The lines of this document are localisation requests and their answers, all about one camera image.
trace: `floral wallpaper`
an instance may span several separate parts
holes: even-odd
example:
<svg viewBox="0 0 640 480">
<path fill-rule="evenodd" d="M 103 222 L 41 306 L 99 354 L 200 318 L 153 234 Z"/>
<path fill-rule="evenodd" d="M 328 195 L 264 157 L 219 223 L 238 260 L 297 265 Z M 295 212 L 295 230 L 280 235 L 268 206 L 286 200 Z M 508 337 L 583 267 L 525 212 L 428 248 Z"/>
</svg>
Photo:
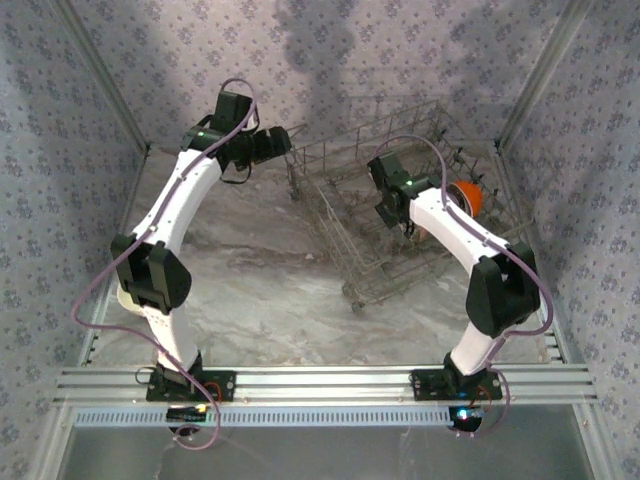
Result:
<svg viewBox="0 0 640 480">
<path fill-rule="evenodd" d="M 596 2 L 508 157 L 569 340 L 640 478 L 640 4 Z"/>
<path fill-rule="evenodd" d="M 73 296 L 104 266 L 141 159 L 46 6 L 0 2 L 0 478 L 26 475 Z"/>
<path fill-rule="evenodd" d="M 269 124 L 328 137 L 447 96 L 494 138 L 566 0 L 72 0 L 145 137 L 179 143 L 230 76 Z"/>
</svg>

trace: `orange object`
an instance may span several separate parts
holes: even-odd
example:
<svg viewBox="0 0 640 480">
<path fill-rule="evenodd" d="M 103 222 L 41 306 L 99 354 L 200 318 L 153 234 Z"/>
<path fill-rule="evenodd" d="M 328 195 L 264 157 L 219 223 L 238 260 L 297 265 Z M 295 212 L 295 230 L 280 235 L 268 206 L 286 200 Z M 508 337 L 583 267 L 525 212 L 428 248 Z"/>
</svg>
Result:
<svg viewBox="0 0 640 480">
<path fill-rule="evenodd" d="M 452 184 L 462 194 L 465 200 L 464 211 L 471 215 L 471 217 L 477 217 L 482 209 L 482 190 L 478 185 L 471 182 L 458 181 Z"/>
</svg>

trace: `dish rack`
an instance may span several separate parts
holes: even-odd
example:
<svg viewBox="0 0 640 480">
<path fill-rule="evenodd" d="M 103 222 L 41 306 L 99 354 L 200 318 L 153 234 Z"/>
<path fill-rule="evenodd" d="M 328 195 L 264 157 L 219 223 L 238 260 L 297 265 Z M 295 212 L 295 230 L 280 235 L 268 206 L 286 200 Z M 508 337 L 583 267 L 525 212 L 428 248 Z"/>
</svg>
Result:
<svg viewBox="0 0 640 480">
<path fill-rule="evenodd" d="M 464 133 L 438 101 L 429 101 L 384 116 L 337 137 L 295 148 L 286 157 L 291 196 L 299 201 L 315 234 L 344 279 L 343 294 L 354 312 L 400 294 L 455 260 L 435 238 L 400 227 L 388 229 L 375 205 L 380 194 L 367 169 L 375 149 L 401 134 L 422 135 L 442 152 L 449 182 L 477 184 L 484 204 L 476 221 L 506 240 L 515 240 L 531 223 L 512 208 L 497 162 L 486 148 L 465 140 Z M 441 165 L 426 145 L 413 139 L 389 144 L 412 175 L 440 176 Z"/>
</svg>

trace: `marble floor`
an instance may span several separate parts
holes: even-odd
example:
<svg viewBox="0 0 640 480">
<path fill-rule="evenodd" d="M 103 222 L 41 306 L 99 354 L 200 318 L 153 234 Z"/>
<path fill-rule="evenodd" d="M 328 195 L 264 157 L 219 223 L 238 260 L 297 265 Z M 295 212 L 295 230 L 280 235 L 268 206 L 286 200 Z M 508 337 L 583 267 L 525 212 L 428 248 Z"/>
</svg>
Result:
<svg viewBox="0 0 640 480">
<path fill-rule="evenodd" d="M 174 163 L 172 154 L 151 154 L 129 228 L 152 206 Z M 468 322 L 460 266 L 451 263 L 404 295 L 354 314 L 318 243 L 291 200 L 283 159 L 256 168 L 245 185 L 211 189 L 181 252 L 193 275 L 188 318 L 206 365 L 440 363 L 458 342 Z M 149 331 L 143 318 L 120 307 L 115 288 L 104 323 Z M 93 366 L 149 364 L 154 356 L 152 347 L 118 332 L 101 333 L 93 346 Z M 540 339 L 517 338 L 498 361 L 547 357 Z"/>
</svg>

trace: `aluminum rail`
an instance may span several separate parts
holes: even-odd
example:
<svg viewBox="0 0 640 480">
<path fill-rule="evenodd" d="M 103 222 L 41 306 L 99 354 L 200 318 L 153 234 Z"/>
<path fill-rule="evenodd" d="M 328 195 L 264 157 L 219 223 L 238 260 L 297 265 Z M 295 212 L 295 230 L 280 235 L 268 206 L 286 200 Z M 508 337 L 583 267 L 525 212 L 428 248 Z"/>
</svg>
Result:
<svg viewBox="0 0 640 480">
<path fill-rule="evenodd" d="M 509 382 L 517 405 L 595 403 L 586 365 L 523 364 L 497 366 Z M 237 372 L 234 402 L 245 406 L 460 405 L 465 402 L 415 402 L 409 374 L 416 366 L 220 367 Z M 136 382 L 138 367 L 68 368 L 57 381 L 54 404 L 67 406 L 149 405 L 147 387 Z M 149 373 L 138 374 L 146 382 Z"/>
</svg>

